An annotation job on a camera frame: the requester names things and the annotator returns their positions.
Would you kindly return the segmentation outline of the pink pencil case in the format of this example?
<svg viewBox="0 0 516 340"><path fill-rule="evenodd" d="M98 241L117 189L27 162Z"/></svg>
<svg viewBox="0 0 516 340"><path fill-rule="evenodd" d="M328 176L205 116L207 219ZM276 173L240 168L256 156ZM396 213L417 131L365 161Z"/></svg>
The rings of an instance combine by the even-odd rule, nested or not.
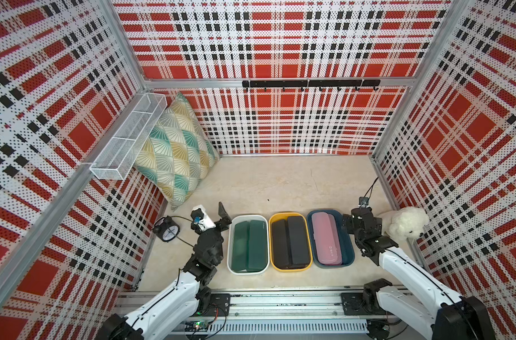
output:
<svg viewBox="0 0 516 340"><path fill-rule="evenodd" d="M337 262L337 254L334 248L332 227L328 213L316 212L313 214L312 224L318 262L325 266L341 265L341 263Z"/></svg>
<svg viewBox="0 0 516 340"><path fill-rule="evenodd" d="M341 244L339 241L339 233L337 230L336 220L332 214L328 213L328 217L330 219L330 223L331 223L331 227L332 227L334 248L335 248L336 254L337 254L337 262L341 263L342 262Z"/></svg>

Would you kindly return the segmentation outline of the black pencil case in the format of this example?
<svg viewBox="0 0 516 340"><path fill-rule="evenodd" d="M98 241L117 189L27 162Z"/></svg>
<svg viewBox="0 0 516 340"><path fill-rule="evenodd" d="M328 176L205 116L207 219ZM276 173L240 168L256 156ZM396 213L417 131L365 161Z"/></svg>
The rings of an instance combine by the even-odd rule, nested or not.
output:
<svg viewBox="0 0 516 340"><path fill-rule="evenodd" d="M278 269L288 269L291 260L286 220L278 220L271 224L271 237L274 265Z"/></svg>
<svg viewBox="0 0 516 340"><path fill-rule="evenodd" d="M301 216L290 216L287 222L291 256L289 269L305 268L311 260L305 219Z"/></svg>

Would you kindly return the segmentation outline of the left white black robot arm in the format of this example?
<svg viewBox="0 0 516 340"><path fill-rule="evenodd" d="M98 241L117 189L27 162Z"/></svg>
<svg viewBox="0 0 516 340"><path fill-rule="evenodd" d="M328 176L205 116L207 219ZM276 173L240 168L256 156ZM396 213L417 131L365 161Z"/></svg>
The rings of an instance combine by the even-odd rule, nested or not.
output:
<svg viewBox="0 0 516 340"><path fill-rule="evenodd" d="M218 204L218 215L220 219L214 222L202 205L192 210L191 229L198 240L177 279L131 313L110 316L97 332L97 339L165 339L184 320L209 308L208 284L224 259L222 232L232 224L222 203Z"/></svg>

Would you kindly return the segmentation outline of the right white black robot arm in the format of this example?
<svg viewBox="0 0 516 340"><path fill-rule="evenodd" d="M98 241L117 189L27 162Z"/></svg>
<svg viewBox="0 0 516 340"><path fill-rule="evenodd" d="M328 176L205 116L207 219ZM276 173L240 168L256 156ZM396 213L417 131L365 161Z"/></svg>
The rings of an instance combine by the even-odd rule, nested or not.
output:
<svg viewBox="0 0 516 340"><path fill-rule="evenodd" d="M368 314L391 313L425 339L494 339L483 302L445 286L420 267L382 232L371 208L354 208L343 216L343 232L353 235L362 256L398 279L411 293L377 279L365 284L360 308Z"/></svg>

